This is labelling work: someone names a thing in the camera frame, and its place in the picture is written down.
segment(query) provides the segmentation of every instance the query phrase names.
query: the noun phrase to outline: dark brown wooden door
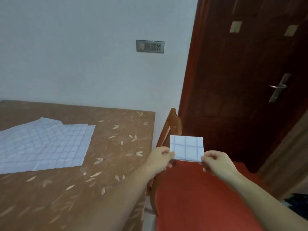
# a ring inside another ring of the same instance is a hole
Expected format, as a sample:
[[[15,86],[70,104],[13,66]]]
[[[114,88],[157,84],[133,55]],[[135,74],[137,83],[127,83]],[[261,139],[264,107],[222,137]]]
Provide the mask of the dark brown wooden door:
[[[258,170],[307,108],[307,15],[308,0],[199,0],[179,110],[183,135],[202,136],[206,151]],[[269,103],[269,85],[285,73],[287,88]]]

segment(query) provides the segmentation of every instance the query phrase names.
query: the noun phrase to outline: table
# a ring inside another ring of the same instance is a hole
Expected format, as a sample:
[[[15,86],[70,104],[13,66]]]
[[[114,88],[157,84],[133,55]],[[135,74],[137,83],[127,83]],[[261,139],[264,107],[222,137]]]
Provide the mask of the table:
[[[109,193],[151,152],[154,112],[0,102],[1,131],[40,117],[96,127],[82,166],[0,175],[3,231],[67,229],[88,204]],[[145,191],[123,230],[142,230],[144,205]]]

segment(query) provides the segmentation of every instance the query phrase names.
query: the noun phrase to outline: person's right arm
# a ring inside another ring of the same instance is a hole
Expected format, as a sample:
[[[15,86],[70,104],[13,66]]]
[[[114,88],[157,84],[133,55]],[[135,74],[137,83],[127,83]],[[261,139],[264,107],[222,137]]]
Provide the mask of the person's right arm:
[[[206,151],[201,160],[216,176],[241,196],[265,230],[308,230],[307,220],[285,207],[261,187],[241,175],[226,153]]]

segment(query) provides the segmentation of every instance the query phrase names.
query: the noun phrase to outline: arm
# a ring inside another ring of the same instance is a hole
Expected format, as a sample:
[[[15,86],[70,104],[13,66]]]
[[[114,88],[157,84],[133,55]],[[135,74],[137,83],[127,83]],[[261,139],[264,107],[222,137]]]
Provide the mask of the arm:
[[[204,154],[201,160],[216,176],[241,196],[265,230],[308,230],[308,221],[241,175],[226,153],[207,151]]]
[[[90,204],[75,220],[70,231],[118,231],[123,228],[130,212],[144,191],[147,182],[164,170],[174,157],[168,147],[152,151],[144,165],[134,171],[110,193]]]

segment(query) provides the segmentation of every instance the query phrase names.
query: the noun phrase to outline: wall socket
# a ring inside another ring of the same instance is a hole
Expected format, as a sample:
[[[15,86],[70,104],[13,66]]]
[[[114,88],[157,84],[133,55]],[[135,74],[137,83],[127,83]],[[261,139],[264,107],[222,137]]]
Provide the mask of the wall socket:
[[[137,40],[137,52],[147,52],[147,53],[164,53],[164,41],[145,41]]]

